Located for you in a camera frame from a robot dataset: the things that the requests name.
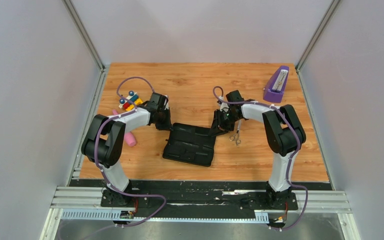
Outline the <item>silver hair scissors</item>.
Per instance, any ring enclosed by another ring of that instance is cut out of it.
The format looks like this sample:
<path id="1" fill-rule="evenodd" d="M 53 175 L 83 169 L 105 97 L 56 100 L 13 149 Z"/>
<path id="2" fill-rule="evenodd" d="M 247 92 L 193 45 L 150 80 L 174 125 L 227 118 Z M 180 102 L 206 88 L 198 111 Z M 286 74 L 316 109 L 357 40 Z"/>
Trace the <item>silver hair scissors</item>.
<path id="1" fill-rule="evenodd" d="M 241 126 L 242 126 L 242 120 L 239 120 L 236 126 L 235 133 L 229 137 L 229 140 L 231 142 L 235 142 L 235 145 L 239 148 L 241 144 L 241 139 L 240 139 L 240 131 L 241 131 Z"/>

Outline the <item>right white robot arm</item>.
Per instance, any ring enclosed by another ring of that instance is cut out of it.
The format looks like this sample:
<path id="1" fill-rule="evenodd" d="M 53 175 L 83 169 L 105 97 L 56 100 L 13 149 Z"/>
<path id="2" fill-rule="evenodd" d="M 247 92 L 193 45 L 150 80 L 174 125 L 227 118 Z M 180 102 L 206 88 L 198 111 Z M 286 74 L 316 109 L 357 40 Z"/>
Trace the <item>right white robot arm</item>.
<path id="1" fill-rule="evenodd" d="M 219 109 L 214 112 L 209 130 L 211 137 L 235 130 L 241 120 L 263 123 L 267 143 L 273 152 L 272 173 L 265 195 L 266 204 L 278 209 L 286 201 L 293 184 L 290 181 L 296 155 L 306 141 L 306 133 L 290 104 L 269 105 L 255 100 L 245 100 L 238 90 L 226 96 L 215 95 Z"/>

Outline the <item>black zip tool case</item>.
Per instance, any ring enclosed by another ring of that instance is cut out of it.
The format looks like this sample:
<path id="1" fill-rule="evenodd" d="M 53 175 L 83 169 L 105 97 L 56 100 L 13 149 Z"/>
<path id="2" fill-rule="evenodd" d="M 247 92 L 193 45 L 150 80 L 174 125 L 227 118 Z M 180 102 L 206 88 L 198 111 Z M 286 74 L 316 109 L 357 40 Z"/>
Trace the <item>black zip tool case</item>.
<path id="1" fill-rule="evenodd" d="M 214 158 L 215 136 L 207 127 L 174 123 L 162 157 L 167 160 L 210 167 Z"/>

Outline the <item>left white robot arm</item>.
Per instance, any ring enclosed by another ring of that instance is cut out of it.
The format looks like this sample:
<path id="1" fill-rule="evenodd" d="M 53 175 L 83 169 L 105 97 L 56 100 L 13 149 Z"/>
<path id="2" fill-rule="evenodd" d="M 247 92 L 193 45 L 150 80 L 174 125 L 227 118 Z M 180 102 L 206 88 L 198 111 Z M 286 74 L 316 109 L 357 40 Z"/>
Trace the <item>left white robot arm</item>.
<path id="1" fill-rule="evenodd" d="M 110 116 L 95 115 L 81 144 L 81 153 L 96 165 L 108 190 L 115 192 L 115 202 L 122 207 L 129 206 L 133 197 L 144 197 L 143 194 L 132 193 L 131 180 L 120 163 L 124 136 L 132 130 L 150 125 L 155 125 L 157 130 L 171 129 L 167 95 L 154 92 L 148 101 L 131 111 Z"/>

